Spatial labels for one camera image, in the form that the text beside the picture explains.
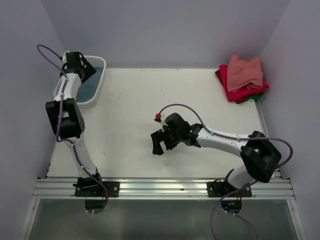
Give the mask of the blue-grey t shirt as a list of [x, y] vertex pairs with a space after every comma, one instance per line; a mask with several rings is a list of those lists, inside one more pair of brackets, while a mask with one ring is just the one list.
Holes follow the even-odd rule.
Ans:
[[77, 91], [76, 102], [79, 104], [90, 102], [95, 96], [98, 85], [102, 76], [102, 67], [95, 67], [96, 73], [93, 74], [87, 81], [81, 84]]

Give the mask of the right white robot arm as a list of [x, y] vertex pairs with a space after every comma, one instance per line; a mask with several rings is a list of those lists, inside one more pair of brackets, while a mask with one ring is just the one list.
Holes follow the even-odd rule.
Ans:
[[178, 113], [169, 116], [157, 113], [154, 120], [161, 124], [161, 129], [150, 135], [154, 155], [164, 154], [161, 143], [167, 150], [184, 143], [190, 147], [220, 150], [242, 159], [242, 166], [230, 170], [223, 181], [209, 184], [218, 196], [235, 196], [253, 181], [268, 183], [282, 158], [277, 148], [259, 131], [249, 135], [215, 132], [200, 123], [190, 125]]

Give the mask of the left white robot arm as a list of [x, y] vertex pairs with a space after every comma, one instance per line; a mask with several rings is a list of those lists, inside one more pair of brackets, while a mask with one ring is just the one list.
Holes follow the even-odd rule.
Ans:
[[61, 57], [60, 87], [52, 101], [45, 104], [53, 133], [58, 143], [65, 143], [75, 162], [78, 178], [75, 196], [106, 197], [101, 175], [87, 149], [85, 120], [76, 97], [80, 86], [96, 73], [94, 67], [78, 51], [66, 52]]

